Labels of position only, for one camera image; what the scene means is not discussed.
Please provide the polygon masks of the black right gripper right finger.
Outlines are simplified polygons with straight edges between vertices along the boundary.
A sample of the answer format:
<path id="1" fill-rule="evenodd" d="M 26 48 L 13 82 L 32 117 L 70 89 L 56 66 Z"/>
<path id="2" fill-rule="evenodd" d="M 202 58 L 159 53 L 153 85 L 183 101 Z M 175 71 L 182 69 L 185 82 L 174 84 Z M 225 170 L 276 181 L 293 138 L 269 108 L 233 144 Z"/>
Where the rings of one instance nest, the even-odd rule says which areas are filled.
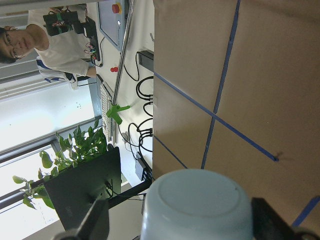
<path id="1" fill-rule="evenodd" d="M 299 240 L 300 236 L 264 198 L 251 199 L 253 236 L 256 240 Z"/>

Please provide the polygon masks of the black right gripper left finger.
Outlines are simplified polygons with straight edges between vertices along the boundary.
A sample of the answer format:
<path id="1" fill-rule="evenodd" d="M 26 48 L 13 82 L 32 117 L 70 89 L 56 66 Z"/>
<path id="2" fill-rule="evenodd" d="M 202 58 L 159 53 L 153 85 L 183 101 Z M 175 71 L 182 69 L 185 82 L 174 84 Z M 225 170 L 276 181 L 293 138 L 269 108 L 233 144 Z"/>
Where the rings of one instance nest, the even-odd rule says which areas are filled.
<path id="1" fill-rule="evenodd" d="M 80 226 L 56 235 L 57 240 L 107 240 L 110 233 L 109 201 L 98 199 Z"/>

